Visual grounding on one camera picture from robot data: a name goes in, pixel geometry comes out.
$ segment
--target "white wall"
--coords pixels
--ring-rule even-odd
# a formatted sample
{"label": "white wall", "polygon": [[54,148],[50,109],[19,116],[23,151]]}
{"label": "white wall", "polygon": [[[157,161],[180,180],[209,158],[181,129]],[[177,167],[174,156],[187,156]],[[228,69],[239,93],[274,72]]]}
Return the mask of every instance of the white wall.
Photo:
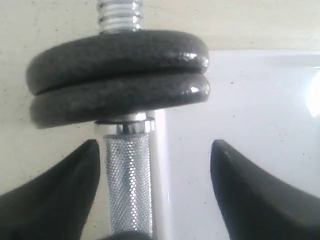
{"label": "white wall", "polygon": [[[146,0],[144,26],[192,32],[211,50],[319,49],[319,9],[317,0]],[[0,194],[94,137],[90,123],[37,130],[29,119],[25,69],[44,49],[96,34],[96,19],[96,0],[1,1]],[[106,234],[105,205],[100,190],[83,239]]]}

